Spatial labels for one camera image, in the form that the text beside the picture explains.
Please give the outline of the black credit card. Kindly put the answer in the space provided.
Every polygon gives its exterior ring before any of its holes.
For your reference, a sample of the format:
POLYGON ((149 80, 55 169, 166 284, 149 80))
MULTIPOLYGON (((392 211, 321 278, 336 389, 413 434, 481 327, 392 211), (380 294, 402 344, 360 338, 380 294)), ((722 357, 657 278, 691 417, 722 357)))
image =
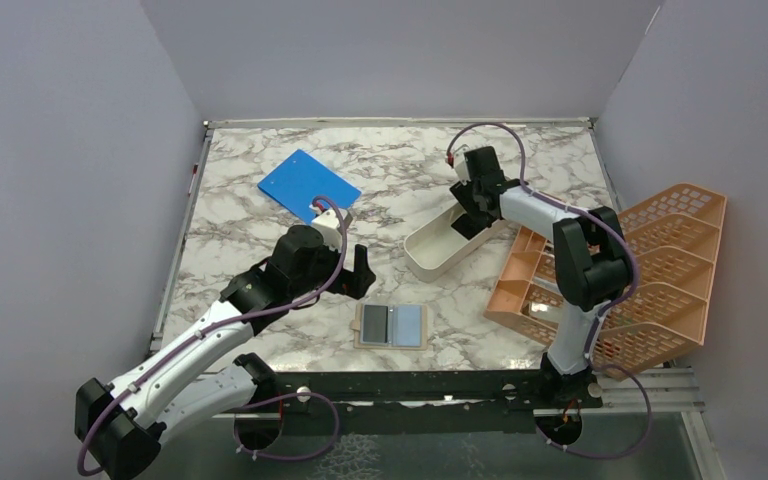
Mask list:
POLYGON ((389 308, 384 305, 364 305, 360 341, 364 344, 387 344, 388 336, 389 308))

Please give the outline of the beige card holder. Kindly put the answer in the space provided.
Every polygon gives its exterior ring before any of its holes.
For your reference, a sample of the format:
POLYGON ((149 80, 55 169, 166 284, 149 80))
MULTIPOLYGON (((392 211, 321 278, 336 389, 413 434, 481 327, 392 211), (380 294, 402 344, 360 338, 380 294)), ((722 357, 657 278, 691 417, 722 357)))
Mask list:
POLYGON ((355 319, 350 324, 354 334, 354 347, 356 349, 423 351, 428 348, 429 313, 425 305, 384 305, 389 308, 389 336, 387 344, 364 344, 360 341, 361 318, 364 305, 384 304, 362 303, 357 306, 355 319))

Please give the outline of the white oblong tray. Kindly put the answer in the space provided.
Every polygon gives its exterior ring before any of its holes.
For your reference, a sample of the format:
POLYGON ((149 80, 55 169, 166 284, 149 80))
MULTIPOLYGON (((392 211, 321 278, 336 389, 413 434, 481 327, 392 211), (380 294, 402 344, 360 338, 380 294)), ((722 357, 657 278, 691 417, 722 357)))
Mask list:
POLYGON ((404 239, 407 266, 421 282, 434 282, 509 225, 499 220, 467 239, 454 228, 465 213, 455 202, 404 239))

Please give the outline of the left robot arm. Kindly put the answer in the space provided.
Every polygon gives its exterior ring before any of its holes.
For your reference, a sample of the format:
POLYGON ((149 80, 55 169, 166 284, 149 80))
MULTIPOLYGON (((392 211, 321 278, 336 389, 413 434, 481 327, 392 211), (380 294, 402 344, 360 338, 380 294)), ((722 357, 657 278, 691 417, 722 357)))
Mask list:
POLYGON ((196 322, 131 370, 76 393, 77 471, 133 479, 172 437, 234 406, 266 408, 274 384, 246 365, 223 368, 210 384, 200 375, 226 353, 254 339, 323 294, 363 298, 376 280, 363 244, 347 247, 339 224, 294 225, 272 253, 236 275, 196 322))

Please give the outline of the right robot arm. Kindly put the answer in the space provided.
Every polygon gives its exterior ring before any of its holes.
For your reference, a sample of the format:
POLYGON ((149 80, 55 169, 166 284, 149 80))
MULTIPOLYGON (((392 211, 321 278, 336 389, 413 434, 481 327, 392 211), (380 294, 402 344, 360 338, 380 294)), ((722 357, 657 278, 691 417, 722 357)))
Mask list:
POLYGON ((607 207, 583 210, 565 204, 523 180, 507 178, 490 146, 469 150, 462 159, 447 153, 446 162, 458 176, 450 191, 464 210, 452 224, 458 234, 471 239, 506 220, 552 245, 563 318, 536 384, 545 404, 560 407, 590 375, 595 338, 608 311, 639 281, 617 215, 607 207))

